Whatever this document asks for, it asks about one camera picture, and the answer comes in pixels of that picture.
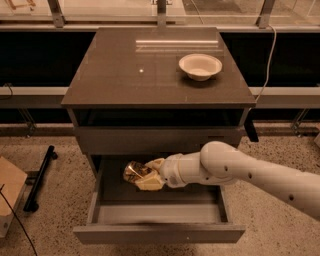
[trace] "open drawer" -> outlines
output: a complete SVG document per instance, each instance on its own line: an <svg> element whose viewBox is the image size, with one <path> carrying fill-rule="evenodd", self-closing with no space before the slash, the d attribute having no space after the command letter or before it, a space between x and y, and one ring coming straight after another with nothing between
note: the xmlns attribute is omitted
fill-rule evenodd
<svg viewBox="0 0 320 256"><path fill-rule="evenodd" d="M139 191L122 178L130 160L103 159L87 224L74 228L82 243L235 243L244 233L230 220L223 187Z"/></svg>

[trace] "metal post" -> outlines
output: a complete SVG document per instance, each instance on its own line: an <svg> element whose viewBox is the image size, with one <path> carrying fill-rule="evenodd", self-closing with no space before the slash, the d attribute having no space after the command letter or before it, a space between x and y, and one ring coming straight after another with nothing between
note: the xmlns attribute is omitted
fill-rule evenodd
<svg viewBox="0 0 320 256"><path fill-rule="evenodd" d="M259 28L266 28L269 25L270 15L273 9L275 0L264 0L259 18L257 19L256 25Z"/></svg>
<svg viewBox="0 0 320 256"><path fill-rule="evenodd" d="M27 137L31 137L33 135L33 133L35 132L37 126L31 116L31 114L29 113L29 111L27 109L20 108L18 110L28 126Z"/></svg>
<svg viewBox="0 0 320 256"><path fill-rule="evenodd" d="M56 28L63 28L66 22L60 8L59 0L48 0L48 4L52 14L53 24Z"/></svg>
<svg viewBox="0 0 320 256"><path fill-rule="evenodd" d="M299 126L303 119L308 114L309 109L302 109L297 114L296 118L294 119L293 123L291 124L291 129L293 130L294 134L298 137L302 137L302 134L299 132Z"/></svg>
<svg viewBox="0 0 320 256"><path fill-rule="evenodd" d="M167 1L157 0L157 13L158 13L158 27L164 28L166 26L166 11Z"/></svg>
<svg viewBox="0 0 320 256"><path fill-rule="evenodd" d="M39 205L36 202L36 196L37 196L38 190L40 188L41 181L43 179L43 176L45 174L47 167L49 166L50 159L51 158L57 159L57 157L58 157L58 155L54 152L54 146L52 146L52 145L49 146L47 153L43 159L43 162L41 164L37 179L36 179L32 189L30 191L27 202L23 208L23 210L25 212L30 212L30 211L35 212L38 210Z"/></svg>

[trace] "terrazzo floor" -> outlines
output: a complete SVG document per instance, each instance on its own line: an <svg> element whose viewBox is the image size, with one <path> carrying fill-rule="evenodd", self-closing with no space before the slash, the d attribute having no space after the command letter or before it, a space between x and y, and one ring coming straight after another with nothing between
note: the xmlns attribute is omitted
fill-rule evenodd
<svg viewBox="0 0 320 256"><path fill-rule="evenodd" d="M320 149L314 137L247 137L239 149L259 159L320 174ZM37 170L49 145L52 161L38 197L40 208L17 214L34 242L38 255L320 255L320 222L242 181L226 186L227 204L235 224L246 231L236 244L133 244L83 245L72 233L85 225L95 178L72 136L0 137L0 154L22 170ZM0 255L33 255L17 220L0 240Z"/></svg>

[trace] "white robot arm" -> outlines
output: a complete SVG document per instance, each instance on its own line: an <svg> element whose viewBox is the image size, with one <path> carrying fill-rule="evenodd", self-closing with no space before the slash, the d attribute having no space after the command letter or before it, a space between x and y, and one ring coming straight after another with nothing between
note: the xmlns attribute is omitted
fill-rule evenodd
<svg viewBox="0 0 320 256"><path fill-rule="evenodd" d="M319 175L257 160L222 142L210 142L197 153L172 155L161 163L159 172L172 188L244 180L320 220Z"/></svg>

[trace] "cable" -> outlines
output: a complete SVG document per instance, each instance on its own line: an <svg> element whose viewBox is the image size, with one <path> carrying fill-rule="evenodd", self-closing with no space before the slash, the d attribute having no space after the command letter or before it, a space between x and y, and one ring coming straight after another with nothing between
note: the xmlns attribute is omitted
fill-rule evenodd
<svg viewBox="0 0 320 256"><path fill-rule="evenodd" d="M196 10L197 10L197 13L198 13L198 16L199 16L199 18L200 18L200 20L201 20L201 23L204 24L203 19L201 18L200 11L199 11L198 7L196 6L196 4L194 3L193 0L191 0L191 2L192 2L192 4L193 4L193 6L194 6L194 7L196 8Z"/></svg>
<svg viewBox="0 0 320 256"><path fill-rule="evenodd" d="M29 240L29 242L30 242L30 245L31 245L31 247L32 247L32 249L33 249L34 254L35 254L36 256L38 256L37 251L36 251L36 248L34 247L34 245L33 245L32 241L31 241L30 237L28 236L27 231L25 230L24 226L22 225L22 223L21 223L20 219L18 218L17 214L15 213L15 211L12 209L12 207L11 207L11 205L9 204L7 198L4 196L4 194L2 194L2 189L3 189L3 187L4 187L4 184L3 184L2 187L0 188L0 194L1 194L1 196L2 196L3 199L6 201L7 205L9 206L9 208L11 209L14 217L16 217L16 219L18 220L18 222L19 222L19 224L20 224L23 232L25 233L26 237L28 238L28 240Z"/></svg>
<svg viewBox="0 0 320 256"><path fill-rule="evenodd" d="M9 90L10 90L10 95L5 96L5 97L3 97L3 98L0 98L0 100L8 100L8 99L12 98L12 96L13 96L13 91L12 91L12 88L11 88L11 83L5 83L3 86L7 86L7 87L9 88Z"/></svg>
<svg viewBox="0 0 320 256"><path fill-rule="evenodd" d="M266 76L266 81L264 83L264 85L262 86L261 91L259 92L258 97L256 98L256 103L258 103L258 100L260 99L264 89L267 86L267 83L269 82L269 74L270 74L270 63L271 63L271 59L272 59L272 55L273 55L273 51L274 51L274 47L276 45L276 41L277 41L277 31L274 27L272 27L271 25L269 25L269 27L273 30L274 32L274 36L273 36L273 43L272 43L272 47L270 50L270 54L269 54L269 59L268 59L268 64L267 64L267 76Z"/></svg>

